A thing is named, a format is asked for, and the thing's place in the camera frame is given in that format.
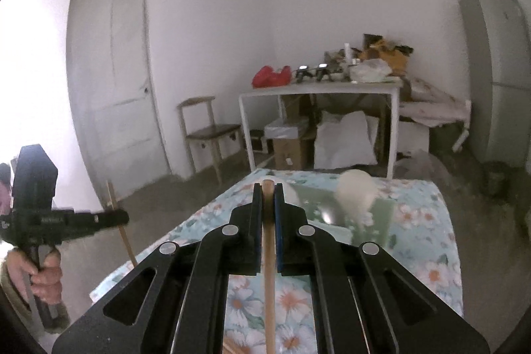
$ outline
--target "white door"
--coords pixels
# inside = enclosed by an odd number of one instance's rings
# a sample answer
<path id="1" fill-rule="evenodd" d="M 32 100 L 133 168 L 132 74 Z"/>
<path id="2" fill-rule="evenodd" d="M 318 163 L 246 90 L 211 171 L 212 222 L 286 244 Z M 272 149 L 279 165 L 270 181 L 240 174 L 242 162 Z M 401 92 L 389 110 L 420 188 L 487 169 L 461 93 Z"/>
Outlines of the white door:
<path id="1" fill-rule="evenodd" d="M 151 90 L 145 0 L 72 0 L 68 91 L 83 159 L 101 199 L 169 174 Z"/>

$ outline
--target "floral tablecloth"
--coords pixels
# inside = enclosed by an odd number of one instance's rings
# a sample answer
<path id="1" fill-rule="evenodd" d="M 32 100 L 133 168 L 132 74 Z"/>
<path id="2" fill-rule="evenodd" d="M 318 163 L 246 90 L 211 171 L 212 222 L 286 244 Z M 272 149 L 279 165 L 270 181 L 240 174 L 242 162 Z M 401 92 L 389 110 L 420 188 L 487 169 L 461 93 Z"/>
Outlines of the floral tablecloth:
<path id="1" fill-rule="evenodd" d="M 138 261 L 147 257 L 162 242 L 171 240 L 179 245 L 197 242 L 207 232 L 226 224 L 234 207 L 251 202 L 254 183 L 269 177 L 276 182 L 283 182 L 286 202 L 301 206 L 306 210 L 309 220 L 319 222 L 319 207 L 316 208 L 304 197 L 304 191 L 311 188 L 313 191 L 322 190 L 323 194 L 330 195 L 336 188 L 338 175 L 258 169 L 140 253 L 137 256 Z M 438 188 L 434 183 L 423 180 L 375 181 L 379 187 L 380 198 L 396 202 L 387 234 L 388 241 L 383 247 L 455 312 L 463 316 L 463 290 L 457 245 L 450 215 Z M 351 223 L 344 225 L 352 229 Z M 330 226 L 330 232 L 336 239 L 344 235 L 338 234 L 338 229 L 334 226 Z M 116 269 L 92 291 L 91 299 L 100 299 L 131 269 L 131 262 Z M 277 353 L 316 353 L 309 278 L 277 276 L 276 303 Z M 261 275 L 230 277 L 225 332 L 226 336 L 243 347 L 245 352 L 265 353 L 264 286 Z"/>

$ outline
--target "red plastic bag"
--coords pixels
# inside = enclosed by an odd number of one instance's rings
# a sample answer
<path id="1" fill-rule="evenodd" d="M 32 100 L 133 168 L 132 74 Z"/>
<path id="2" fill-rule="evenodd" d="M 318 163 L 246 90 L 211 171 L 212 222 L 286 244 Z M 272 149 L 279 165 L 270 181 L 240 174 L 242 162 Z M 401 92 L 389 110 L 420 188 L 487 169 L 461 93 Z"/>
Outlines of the red plastic bag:
<path id="1" fill-rule="evenodd" d="M 266 65 L 256 73 L 253 78 L 253 88 L 285 86 L 291 82 L 291 68 L 283 67 L 281 72 L 275 72 L 272 67 Z"/>

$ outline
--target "gray refrigerator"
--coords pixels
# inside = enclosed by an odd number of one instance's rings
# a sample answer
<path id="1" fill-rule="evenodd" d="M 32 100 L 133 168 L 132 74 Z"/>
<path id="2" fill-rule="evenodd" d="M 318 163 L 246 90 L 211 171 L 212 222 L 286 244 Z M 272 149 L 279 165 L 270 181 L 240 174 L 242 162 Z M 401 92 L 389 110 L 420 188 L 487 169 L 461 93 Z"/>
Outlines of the gray refrigerator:
<path id="1" fill-rule="evenodd" d="M 531 48 L 518 0 L 460 0 L 468 45 L 469 147 L 480 162 L 523 167 L 531 136 Z"/>

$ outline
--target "chair seat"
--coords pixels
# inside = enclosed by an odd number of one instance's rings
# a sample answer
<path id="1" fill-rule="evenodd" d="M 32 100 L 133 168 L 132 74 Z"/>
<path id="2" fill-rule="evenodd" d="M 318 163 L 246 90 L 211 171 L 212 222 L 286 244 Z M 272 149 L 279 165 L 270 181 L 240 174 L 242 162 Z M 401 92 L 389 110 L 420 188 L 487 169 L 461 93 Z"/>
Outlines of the chair seat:
<path id="1" fill-rule="evenodd" d="M 192 132 L 192 134 L 187 135 L 187 138 L 191 140 L 212 140 L 221 137 L 222 135 L 230 134 L 233 131 L 237 131 L 239 128 L 240 125 L 238 124 L 216 124 Z"/>

